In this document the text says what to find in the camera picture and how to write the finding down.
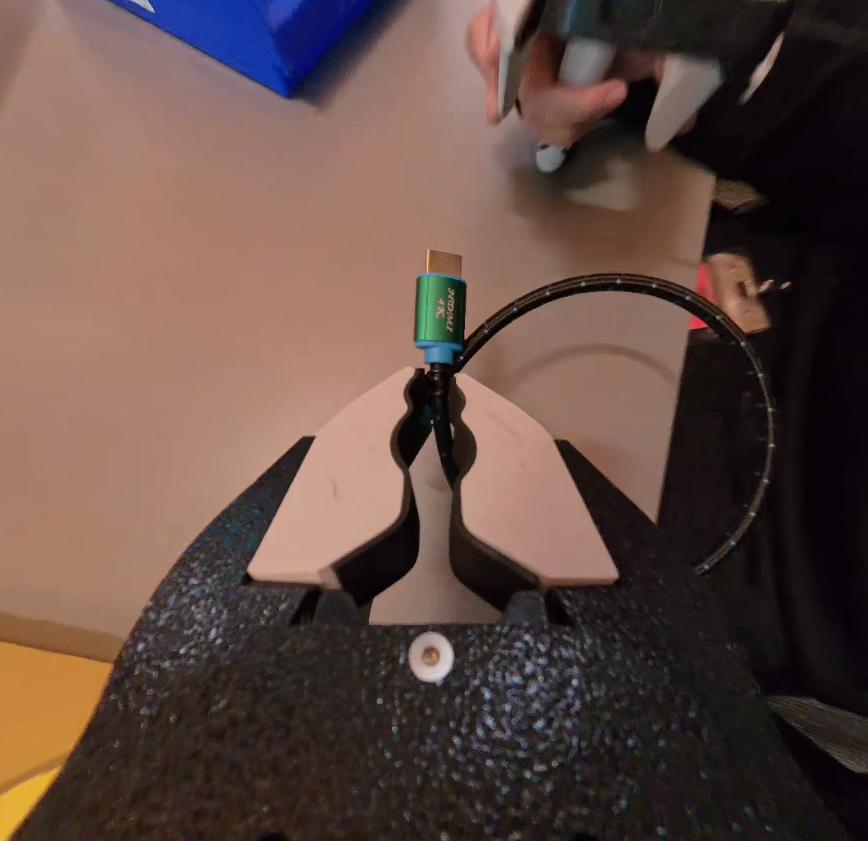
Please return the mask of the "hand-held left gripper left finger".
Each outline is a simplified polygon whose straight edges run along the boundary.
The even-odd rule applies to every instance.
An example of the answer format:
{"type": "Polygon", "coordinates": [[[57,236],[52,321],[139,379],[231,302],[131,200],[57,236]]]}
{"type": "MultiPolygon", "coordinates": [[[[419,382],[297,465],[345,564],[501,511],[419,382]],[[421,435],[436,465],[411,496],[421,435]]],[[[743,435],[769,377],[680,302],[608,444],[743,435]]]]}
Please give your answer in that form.
{"type": "Polygon", "coordinates": [[[430,433],[429,380],[398,370],[313,437],[250,564],[254,583],[345,592],[363,607],[418,560],[409,468],[430,433]]]}

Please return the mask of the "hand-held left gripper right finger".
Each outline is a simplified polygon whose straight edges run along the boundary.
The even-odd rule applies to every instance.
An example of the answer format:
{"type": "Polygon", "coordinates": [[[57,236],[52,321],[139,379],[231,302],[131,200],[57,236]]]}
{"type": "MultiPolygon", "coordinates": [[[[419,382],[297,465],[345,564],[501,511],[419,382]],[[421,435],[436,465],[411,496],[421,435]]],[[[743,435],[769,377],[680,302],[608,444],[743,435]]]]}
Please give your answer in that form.
{"type": "Polygon", "coordinates": [[[505,611],[521,592],[615,584],[619,571],[556,440],[466,373],[453,380],[450,567],[505,611]]]}

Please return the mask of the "black braided cable green plugs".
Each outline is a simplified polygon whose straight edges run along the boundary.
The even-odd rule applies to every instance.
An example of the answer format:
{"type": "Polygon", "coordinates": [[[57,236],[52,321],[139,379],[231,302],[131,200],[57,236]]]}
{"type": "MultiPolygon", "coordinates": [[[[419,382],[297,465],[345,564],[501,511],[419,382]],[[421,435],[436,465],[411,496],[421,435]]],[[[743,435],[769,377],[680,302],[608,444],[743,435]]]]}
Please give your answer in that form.
{"type": "Polygon", "coordinates": [[[422,351],[427,367],[427,411],[440,465],[450,488],[457,488],[460,476],[449,406],[451,382],[494,336],[537,308],[571,296],[603,292],[647,295],[680,307],[704,322],[731,347],[740,348],[751,365],[761,393],[765,456],[754,495],[744,505],[742,520],[717,547],[693,565],[693,571],[707,575],[730,556],[752,530],[761,511],[772,482],[776,450],[776,406],[769,378],[746,333],[733,319],[707,298],[675,282],[636,273],[594,273],[538,287],[505,305],[466,335],[466,284],[461,258],[440,252],[428,254],[426,271],[418,274],[416,282],[414,344],[422,351]]]}

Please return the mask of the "blue plastic bin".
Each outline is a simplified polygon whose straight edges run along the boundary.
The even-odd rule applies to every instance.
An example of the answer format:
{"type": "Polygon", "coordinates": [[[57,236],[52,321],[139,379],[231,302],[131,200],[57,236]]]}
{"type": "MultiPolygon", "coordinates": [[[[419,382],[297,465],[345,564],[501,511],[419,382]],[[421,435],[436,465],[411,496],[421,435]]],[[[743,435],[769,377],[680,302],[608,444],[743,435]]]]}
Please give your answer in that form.
{"type": "Polygon", "coordinates": [[[405,0],[103,0],[286,99],[324,100],[405,0]]]}

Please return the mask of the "person's right forearm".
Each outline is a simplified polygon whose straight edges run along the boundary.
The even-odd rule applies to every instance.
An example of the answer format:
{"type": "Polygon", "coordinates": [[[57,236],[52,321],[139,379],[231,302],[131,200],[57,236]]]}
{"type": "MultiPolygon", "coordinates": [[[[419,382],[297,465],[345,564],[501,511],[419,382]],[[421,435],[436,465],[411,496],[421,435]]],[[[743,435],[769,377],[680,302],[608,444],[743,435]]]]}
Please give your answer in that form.
{"type": "Polygon", "coordinates": [[[734,76],[679,153],[771,201],[866,202],[866,0],[793,0],[764,73],[734,76]]]}

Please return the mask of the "person's right hand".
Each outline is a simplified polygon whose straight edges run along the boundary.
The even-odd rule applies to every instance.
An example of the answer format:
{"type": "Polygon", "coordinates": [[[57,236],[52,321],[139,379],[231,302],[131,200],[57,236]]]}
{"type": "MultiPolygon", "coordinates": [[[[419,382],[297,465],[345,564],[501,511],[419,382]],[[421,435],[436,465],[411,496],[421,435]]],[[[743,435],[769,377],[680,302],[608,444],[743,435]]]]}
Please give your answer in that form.
{"type": "MultiPolygon", "coordinates": [[[[472,63],[483,77],[487,121],[496,125],[503,115],[498,106],[501,45],[493,2],[470,20],[466,36],[472,63]]],[[[530,135],[553,146],[577,142],[623,103],[629,84],[648,78],[659,82],[665,64],[663,56],[650,52],[625,52],[617,59],[612,77],[592,86],[567,85],[559,77],[563,50],[555,37],[532,39],[516,98],[530,135]]]]}

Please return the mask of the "red clear badge holder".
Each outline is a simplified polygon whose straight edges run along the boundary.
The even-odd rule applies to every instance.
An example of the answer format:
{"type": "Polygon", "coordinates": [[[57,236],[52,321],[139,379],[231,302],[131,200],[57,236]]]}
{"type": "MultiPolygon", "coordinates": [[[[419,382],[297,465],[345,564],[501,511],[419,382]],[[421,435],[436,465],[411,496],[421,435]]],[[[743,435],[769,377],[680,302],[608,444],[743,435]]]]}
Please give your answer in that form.
{"type": "Polygon", "coordinates": [[[793,286],[788,278],[759,277],[745,254],[721,252],[707,255],[698,267],[695,292],[727,315],[746,334],[755,335],[773,326],[767,303],[793,286]]]}

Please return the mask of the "yellow container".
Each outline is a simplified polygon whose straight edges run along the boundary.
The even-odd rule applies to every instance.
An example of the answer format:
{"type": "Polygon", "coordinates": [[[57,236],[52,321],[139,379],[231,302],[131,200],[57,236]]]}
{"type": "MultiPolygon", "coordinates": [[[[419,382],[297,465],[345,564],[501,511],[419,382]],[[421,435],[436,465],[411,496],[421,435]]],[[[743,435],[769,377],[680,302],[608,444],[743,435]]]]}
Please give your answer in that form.
{"type": "Polygon", "coordinates": [[[95,710],[112,665],[1,643],[1,838],[10,839],[56,779],[95,710]]]}

